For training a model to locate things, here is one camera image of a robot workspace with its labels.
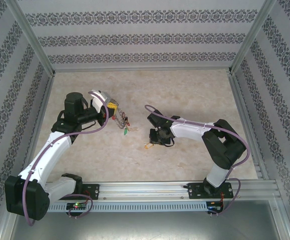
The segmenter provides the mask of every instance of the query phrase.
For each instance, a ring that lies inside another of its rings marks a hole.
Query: small object
[[[154,144],[152,144],[152,143],[147,143],[147,144],[145,145],[145,149],[149,149],[149,148],[151,148],[152,146],[154,146]]]

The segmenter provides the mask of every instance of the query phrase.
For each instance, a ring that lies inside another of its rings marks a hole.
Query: patterned wallpaper
[[[229,67],[264,0],[20,0],[56,70]]]
[[[0,0],[0,220],[4,182],[23,168],[50,77]]]
[[[290,0],[276,2],[236,77],[290,219]]]

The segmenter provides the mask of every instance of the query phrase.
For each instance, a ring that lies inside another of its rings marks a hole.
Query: marble floor
[[[110,119],[100,132],[78,136],[53,169],[49,182],[63,173],[79,175],[85,182],[203,180],[213,164],[203,142],[176,138],[170,148],[144,148],[152,128],[145,104],[166,116],[191,121],[225,119],[245,138],[225,70],[57,73],[35,155],[64,109],[66,94],[80,92],[90,102],[90,90],[105,91],[119,103],[129,118],[130,132],[124,135]],[[252,159],[231,176],[256,179]]]

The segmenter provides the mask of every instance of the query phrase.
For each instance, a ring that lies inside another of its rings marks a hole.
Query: robot end effector
[[[183,120],[179,116],[172,116],[172,119]],[[203,140],[207,150],[214,161],[210,173],[204,179],[204,190],[209,196],[219,194],[221,185],[226,181],[227,174],[234,163],[241,157],[246,150],[245,145],[235,136],[216,129],[208,128],[189,123],[179,123],[176,121],[169,121],[154,114],[150,114],[147,118],[155,129],[150,130],[150,143],[159,144],[166,147],[171,147],[171,142],[174,143],[174,138],[184,137],[193,140]],[[230,124],[219,119],[215,123],[209,123],[218,128],[229,130],[236,133]]]

